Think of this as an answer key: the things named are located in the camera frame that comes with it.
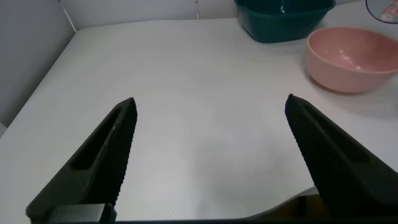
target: gray wall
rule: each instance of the gray wall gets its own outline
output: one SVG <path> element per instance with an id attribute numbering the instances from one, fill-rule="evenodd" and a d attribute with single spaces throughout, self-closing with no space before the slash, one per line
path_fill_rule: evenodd
<path id="1" fill-rule="evenodd" d="M 57 0 L 0 0 L 0 123 L 9 126 L 73 35 Z"/>

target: black object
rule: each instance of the black object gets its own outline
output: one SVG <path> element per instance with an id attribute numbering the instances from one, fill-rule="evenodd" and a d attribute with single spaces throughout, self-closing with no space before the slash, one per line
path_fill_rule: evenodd
<path id="1" fill-rule="evenodd" d="M 309 102 L 289 95 L 285 114 L 320 196 L 333 215 L 334 219 L 322 223 L 398 223 L 396 172 Z M 27 207 L 32 223 L 114 222 L 113 206 L 126 172 L 136 121 L 132 98 L 118 104 Z M 319 222 L 265 218 L 123 223 Z"/>
<path id="2" fill-rule="evenodd" d="M 46 222 L 59 205 L 115 206 L 136 122 L 133 98 L 116 105 L 29 204 L 26 214 L 31 222 Z"/>
<path id="3" fill-rule="evenodd" d="M 309 102 L 285 114 L 319 194 L 334 217 L 398 215 L 398 174 Z"/>

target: dark green bowl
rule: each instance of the dark green bowl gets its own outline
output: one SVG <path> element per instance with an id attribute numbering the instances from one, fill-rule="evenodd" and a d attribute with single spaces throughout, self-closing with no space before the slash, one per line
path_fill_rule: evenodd
<path id="1" fill-rule="evenodd" d="M 238 18 L 256 41 L 275 43 L 308 36 L 335 0 L 235 0 Z"/>

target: white table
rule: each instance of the white table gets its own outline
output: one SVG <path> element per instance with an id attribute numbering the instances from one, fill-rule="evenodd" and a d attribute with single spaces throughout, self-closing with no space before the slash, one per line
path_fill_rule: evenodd
<path id="1" fill-rule="evenodd" d="M 387 27 L 363 6 L 324 24 L 354 26 L 342 12 L 358 10 L 356 26 Z M 79 31 L 0 139 L 2 223 L 28 223 L 28 203 L 130 96 L 139 117 L 118 220 L 246 217 L 313 186 L 284 115 L 289 93 L 398 170 L 398 80 L 329 93 L 305 74 L 304 51 L 305 40 L 259 44 L 235 19 Z"/>

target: white wall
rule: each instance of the white wall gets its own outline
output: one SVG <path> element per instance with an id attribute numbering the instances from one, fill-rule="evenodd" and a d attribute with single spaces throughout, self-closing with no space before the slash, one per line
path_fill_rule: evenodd
<path id="1" fill-rule="evenodd" d="M 0 123 L 11 123 L 73 35 L 57 0 L 0 1 Z"/>
<path id="2" fill-rule="evenodd" d="M 359 0 L 336 0 L 336 3 L 345 4 L 354 1 Z M 198 0 L 198 15 L 199 19 L 222 19 L 236 17 L 235 2 L 234 0 Z"/>
<path id="3" fill-rule="evenodd" d="M 197 19 L 196 0 L 62 0 L 77 30 L 155 19 Z"/>
<path id="4" fill-rule="evenodd" d="M 196 0 L 61 0 L 77 29 L 154 19 L 196 19 Z M 336 0 L 343 4 L 358 0 Z M 198 0 L 199 19 L 236 17 L 234 0 Z"/>

